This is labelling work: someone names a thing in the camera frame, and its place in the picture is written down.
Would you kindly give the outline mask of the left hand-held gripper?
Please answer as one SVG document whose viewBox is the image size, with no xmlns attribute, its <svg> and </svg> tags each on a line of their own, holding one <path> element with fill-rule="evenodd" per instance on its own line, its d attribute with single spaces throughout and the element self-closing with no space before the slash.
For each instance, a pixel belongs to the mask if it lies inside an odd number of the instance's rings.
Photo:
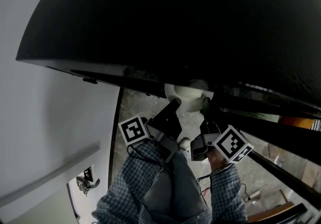
<svg viewBox="0 0 321 224">
<path fill-rule="evenodd" d="M 161 117 L 154 117 L 143 123 L 139 115 L 133 116 L 118 124 L 125 144 L 134 145 L 143 140 L 151 140 L 167 163 L 178 150 L 177 139 L 182 132 L 176 111 L 182 101 L 174 98 L 160 112 Z"/>
</svg>

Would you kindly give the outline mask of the person's plaid shirt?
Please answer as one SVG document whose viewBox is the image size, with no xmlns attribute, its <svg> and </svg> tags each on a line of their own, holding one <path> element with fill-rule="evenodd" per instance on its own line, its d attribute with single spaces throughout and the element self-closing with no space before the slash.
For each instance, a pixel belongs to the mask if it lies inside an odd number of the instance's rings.
<svg viewBox="0 0 321 224">
<path fill-rule="evenodd" d="M 138 224 L 212 224 L 212 210 L 208 209 L 188 218 L 175 218 L 148 211 L 143 206 L 138 216 Z"/>
</svg>

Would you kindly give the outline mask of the orange cushion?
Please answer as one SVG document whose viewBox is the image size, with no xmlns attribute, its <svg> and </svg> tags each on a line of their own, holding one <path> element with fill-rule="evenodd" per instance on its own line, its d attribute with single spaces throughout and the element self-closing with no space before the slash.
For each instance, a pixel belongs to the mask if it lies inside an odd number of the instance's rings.
<svg viewBox="0 0 321 224">
<path fill-rule="evenodd" d="M 298 117 L 281 117 L 278 121 L 281 124 L 310 129 L 315 120 Z"/>
</svg>

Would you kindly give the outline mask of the person's white shoe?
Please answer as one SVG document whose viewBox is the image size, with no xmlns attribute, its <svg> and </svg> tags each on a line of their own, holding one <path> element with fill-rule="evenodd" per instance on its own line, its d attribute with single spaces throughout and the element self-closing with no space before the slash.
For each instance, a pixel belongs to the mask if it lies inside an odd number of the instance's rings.
<svg viewBox="0 0 321 224">
<path fill-rule="evenodd" d="M 191 140 L 187 137 L 184 137 L 180 140 L 178 146 L 179 146 L 179 149 L 187 151 L 188 148 L 190 147 L 190 144 L 191 144 Z"/>
</svg>

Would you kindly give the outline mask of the person's grey trouser leg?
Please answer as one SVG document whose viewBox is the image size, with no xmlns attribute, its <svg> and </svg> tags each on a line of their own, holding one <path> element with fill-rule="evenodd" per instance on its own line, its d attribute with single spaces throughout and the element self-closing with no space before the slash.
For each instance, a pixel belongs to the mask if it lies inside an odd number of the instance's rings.
<svg viewBox="0 0 321 224">
<path fill-rule="evenodd" d="M 188 166 L 188 151 L 179 149 L 154 179 L 143 206 L 151 212 L 188 218 L 205 211 L 196 178 Z"/>
</svg>

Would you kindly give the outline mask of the white round plate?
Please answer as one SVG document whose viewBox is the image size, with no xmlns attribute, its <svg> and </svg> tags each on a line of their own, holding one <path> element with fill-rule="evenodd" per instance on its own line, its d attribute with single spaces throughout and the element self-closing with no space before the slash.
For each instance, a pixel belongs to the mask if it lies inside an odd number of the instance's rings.
<svg viewBox="0 0 321 224">
<path fill-rule="evenodd" d="M 200 98 L 187 99 L 184 97 L 179 97 L 174 91 L 174 86 L 178 86 L 178 85 L 165 84 L 165 94 L 169 101 L 172 101 L 174 98 L 179 98 L 182 101 L 181 106 L 178 108 L 179 112 L 193 113 L 193 112 L 200 111 L 202 109 L 203 99 L 206 97 L 209 97 L 210 99 L 212 99 L 214 94 L 211 91 L 202 90 L 203 94 Z"/>
</svg>

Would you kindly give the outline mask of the person's left forearm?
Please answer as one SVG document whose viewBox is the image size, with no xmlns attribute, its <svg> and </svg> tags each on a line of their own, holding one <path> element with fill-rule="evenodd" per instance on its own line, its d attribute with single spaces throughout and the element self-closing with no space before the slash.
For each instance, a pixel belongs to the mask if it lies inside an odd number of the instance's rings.
<svg viewBox="0 0 321 224">
<path fill-rule="evenodd" d="M 138 224 L 144 197 L 167 164 L 153 142 L 144 142 L 137 150 L 153 161 L 144 161 L 136 152 L 126 159 L 92 213 L 98 224 Z"/>
</svg>

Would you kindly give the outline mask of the pale green patterned cloth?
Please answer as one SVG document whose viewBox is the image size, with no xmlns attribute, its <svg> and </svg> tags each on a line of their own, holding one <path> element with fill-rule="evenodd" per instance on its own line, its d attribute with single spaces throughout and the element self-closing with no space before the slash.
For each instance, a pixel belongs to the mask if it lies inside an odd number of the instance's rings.
<svg viewBox="0 0 321 224">
<path fill-rule="evenodd" d="M 280 118 L 279 115 L 272 115 L 272 114 L 261 114 L 260 116 L 263 120 L 274 122 L 274 123 L 277 123 Z"/>
</svg>

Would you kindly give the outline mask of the black wall socket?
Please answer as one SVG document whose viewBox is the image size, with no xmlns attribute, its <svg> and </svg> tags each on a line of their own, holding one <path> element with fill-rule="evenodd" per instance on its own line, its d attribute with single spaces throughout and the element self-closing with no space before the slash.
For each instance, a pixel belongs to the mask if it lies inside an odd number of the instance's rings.
<svg viewBox="0 0 321 224">
<path fill-rule="evenodd" d="M 89 182 L 93 182 L 93 175 L 92 175 L 92 169 L 91 167 L 88 167 L 86 170 L 84 170 L 84 179 Z"/>
</svg>

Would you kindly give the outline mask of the person's right forearm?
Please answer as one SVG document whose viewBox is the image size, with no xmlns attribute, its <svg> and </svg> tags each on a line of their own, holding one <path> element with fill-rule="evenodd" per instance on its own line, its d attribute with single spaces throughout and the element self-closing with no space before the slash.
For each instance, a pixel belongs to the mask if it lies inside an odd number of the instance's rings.
<svg viewBox="0 0 321 224">
<path fill-rule="evenodd" d="M 234 164 L 229 165 L 216 149 L 207 153 L 212 176 L 211 224 L 246 224 L 245 205 L 240 195 L 242 184 Z"/>
</svg>

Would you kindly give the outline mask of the black microwave oven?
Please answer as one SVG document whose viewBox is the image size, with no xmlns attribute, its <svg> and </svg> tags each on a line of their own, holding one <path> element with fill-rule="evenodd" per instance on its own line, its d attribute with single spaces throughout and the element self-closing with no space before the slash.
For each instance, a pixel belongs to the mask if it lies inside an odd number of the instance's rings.
<svg viewBox="0 0 321 224">
<path fill-rule="evenodd" d="M 16 59 L 321 117 L 321 0 L 40 0 Z"/>
</svg>

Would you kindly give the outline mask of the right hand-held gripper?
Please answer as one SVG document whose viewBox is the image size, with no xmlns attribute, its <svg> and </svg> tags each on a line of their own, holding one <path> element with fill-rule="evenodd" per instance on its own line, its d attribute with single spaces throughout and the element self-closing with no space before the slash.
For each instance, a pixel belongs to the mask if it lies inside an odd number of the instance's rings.
<svg viewBox="0 0 321 224">
<path fill-rule="evenodd" d="M 206 125 L 217 125 L 219 108 L 209 97 L 202 101 L 202 114 Z M 192 140 L 191 160 L 205 160 L 206 153 L 211 148 L 216 148 L 228 163 L 239 163 L 253 150 L 254 146 L 239 131 L 229 125 L 223 133 L 200 134 Z"/>
</svg>

